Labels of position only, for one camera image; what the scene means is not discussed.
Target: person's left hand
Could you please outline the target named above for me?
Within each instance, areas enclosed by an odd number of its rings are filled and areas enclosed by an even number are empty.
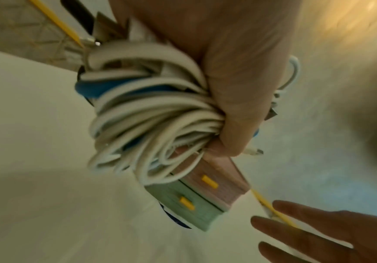
[[[286,201],[275,201],[273,207],[353,248],[268,218],[252,217],[252,226],[321,263],[377,263],[376,216],[327,212]],[[272,263],[308,263],[265,242],[259,244],[259,251]]]

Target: yellow edge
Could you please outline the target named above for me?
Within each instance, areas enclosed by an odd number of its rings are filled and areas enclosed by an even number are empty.
[[[271,210],[272,213],[276,214],[280,219],[282,219],[285,223],[289,224],[290,226],[292,227],[297,227],[297,225],[291,221],[291,219],[289,219],[286,215],[284,214],[281,214],[279,213],[278,211],[276,211],[271,203],[269,203],[263,196],[261,196],[257,191],[253,190],[252,189],[252,193],[254,194],[254,196],[256,197],[256,199],[261,202],[264,206],[266,206],[269,210]]]
[[[32,4],[34,4],[42,13],[44,13],[50,20],[54,22],[62,31],[64,31],[69,37],[71,37],[77,44],[82,46],[80,42],[80,37],[74,32],[71,28],[68,27],[63,21],[61,21],[57,15],[51,11],[45,4],[43,4],[40,0],[29,0]]]

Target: green drawer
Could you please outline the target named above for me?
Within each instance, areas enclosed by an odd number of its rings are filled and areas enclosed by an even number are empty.
[[[207,231],[214,219],[223,213],[181,181],[149,185],[145,189],[175,214],[203,231]],[[195,209],[192,211],[182,204],[181,197],[185,197],[193,203]]]

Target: gray floor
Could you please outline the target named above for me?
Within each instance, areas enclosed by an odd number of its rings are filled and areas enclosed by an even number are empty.
[[[236,159],[269,200],[377,215],[377,1],[304,1],[303,73]]]

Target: bent white cable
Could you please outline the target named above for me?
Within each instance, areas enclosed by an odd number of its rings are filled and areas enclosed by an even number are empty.
[[[90,125],[97,153],[88,167],[95,171],[121,173],[130,167],[143,185],[168,183],[187,175],[203,156],[204,146],[216,136],[224,115],[210,97],[206,79],[189,56],[167,45],[111,41],[95,47],[86,56],[89,69],[82,81],[111,81],[139,78],[118,85],[93,101],[97,117]],[[126,61],[129,68],[109,68],[111,62]],[[155,61],[184,71],[191,80],[165,77],[140,66],[138,61]],[[294,74],[277,93],[297,78],[299,63],[290,59]],[[172,86],[178,91],[142,92],[147,87]],[[174,156],[177,147],[187,150]],[[183,171],[170,175],[189,156],[196,159]]]

